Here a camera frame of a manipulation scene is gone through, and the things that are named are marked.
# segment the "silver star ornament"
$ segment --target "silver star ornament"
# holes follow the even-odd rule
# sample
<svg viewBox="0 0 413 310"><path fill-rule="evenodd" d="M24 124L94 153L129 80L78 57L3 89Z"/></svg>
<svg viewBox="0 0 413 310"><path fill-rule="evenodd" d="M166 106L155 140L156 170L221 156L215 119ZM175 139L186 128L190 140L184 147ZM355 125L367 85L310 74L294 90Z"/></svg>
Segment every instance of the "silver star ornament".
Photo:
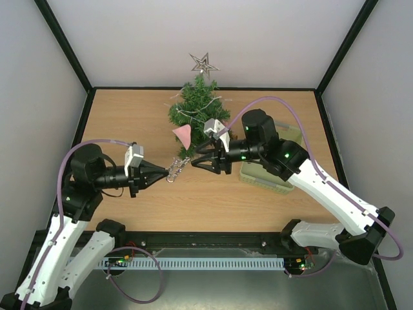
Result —
<svg viewBox="0 0 413 310"><path fill-rule="evenodd" d="M205 54L204 57L199 59L198 57L195 57L194 55L191 55L192 59L196 62L195 67L191 71L201 71L201 73L204 73L208 76L208 79L210 78L209 72L210 71L219 71L217 67L214 67L209 64L209 56L208 53Z"/></svg>

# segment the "orange wire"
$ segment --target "orange wire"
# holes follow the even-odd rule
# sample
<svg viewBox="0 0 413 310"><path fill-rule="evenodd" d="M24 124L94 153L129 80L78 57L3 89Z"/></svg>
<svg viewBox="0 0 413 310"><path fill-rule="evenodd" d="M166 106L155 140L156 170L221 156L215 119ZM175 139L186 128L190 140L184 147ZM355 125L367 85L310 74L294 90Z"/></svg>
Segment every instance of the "orange wire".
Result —
<svg viewBox="0 0 413 310"><path fill-rule="evenodd" d="M133 242L133 241L129 241L126 245L131 245L132 247L137 247L135 242ZM132 259L130 261L134 260L134 256L135 256L135 250L132 249Z"/></svg>
<svg viewBox="0 0 413 310"><path fill-rule="evenodd" d="M308 256L311 258L312 263L315 265L315 264L316 264L316 261L314 260L314 257L312 256L312 253L311 253L310 249L309 249L308 247L305 247L304 249L307 250Z"/></svg>

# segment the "artificial christmas tree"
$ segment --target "artificial christmas tree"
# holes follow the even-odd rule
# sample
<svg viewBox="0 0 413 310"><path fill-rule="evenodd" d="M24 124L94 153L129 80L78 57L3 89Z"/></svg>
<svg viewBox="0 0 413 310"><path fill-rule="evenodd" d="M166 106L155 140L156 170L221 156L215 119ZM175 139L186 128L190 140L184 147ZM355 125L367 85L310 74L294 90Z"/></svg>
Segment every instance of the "artificial christmas tree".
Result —
<svg viewBox="0 0 413 310"><path fill-rule="evenodd" d="M177 102L169 109L169 120L178 127L189 124L191 126L191 143L186 150L181 147L178 156L181 159L192 158L195 148L205 142L208 136L204 134L204 123L210 118L225 122L230 119L230 111L223 108L221 97L214 93L217 82L205 84L204 75L200 73L193 83L186 83L181 90L182 102Z"/></svg>

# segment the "wooden table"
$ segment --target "wooden table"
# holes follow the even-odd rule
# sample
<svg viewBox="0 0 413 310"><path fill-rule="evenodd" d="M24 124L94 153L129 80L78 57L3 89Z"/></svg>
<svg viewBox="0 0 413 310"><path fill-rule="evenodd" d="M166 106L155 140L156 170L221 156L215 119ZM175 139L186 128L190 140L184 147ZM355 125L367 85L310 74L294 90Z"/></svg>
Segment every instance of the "wooden table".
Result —
<svg viewBox="0 0 413 310"><path fill-rule="evenodd" d="M298 113L319 164L336 175L330 149L313 92L268 92L228 90L217 92L235 116L247 103L262 96L278 96ZM98 90L83 140L110 138L136 141L145 148L145 159L169 167L179 150L168 121L167 105L176 90ZM274 120L296 124L290 112L276 101L258 103ZM241 120L233 127L244 138ZM119 165L125 148L102 145L103 152ZM187 165L175 183L161 180L131 199L128 190L121 198L104 197L88 229L105 218L121 222L129 231L280 231L293 218L332 223L335 218L309 195L294 189L283 196L239 181L240 163L231 175L216 175Z"/></svg>

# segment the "white mounting bracket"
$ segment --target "white mounting bracket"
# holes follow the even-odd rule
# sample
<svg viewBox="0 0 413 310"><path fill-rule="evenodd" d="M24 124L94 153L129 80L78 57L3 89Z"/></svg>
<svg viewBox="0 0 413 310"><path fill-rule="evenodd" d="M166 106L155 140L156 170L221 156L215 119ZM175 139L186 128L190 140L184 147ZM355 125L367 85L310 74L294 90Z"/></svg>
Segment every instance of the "white mounting bracket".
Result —
<svg viewBox="0 0 413 310"><path fill-rule="evenodd" d="M225 129L224 124L222 124L219 120L217 119L209 119L208 121L205 122L204 124L204 133L207 134L208 136L210 135L211 132L214 134L217 134L221 130ZM225 151L229 152L230 150L230 135L228 132L220 135L219 139L222 141Z"/></svg>
<svg viewBox="0 0 413 310"><path fill-rule="evenodd" d="M129 176L129 166L138 168L143 160L143 147L139 144L132 144L125 153L125 175Z"/></svg>

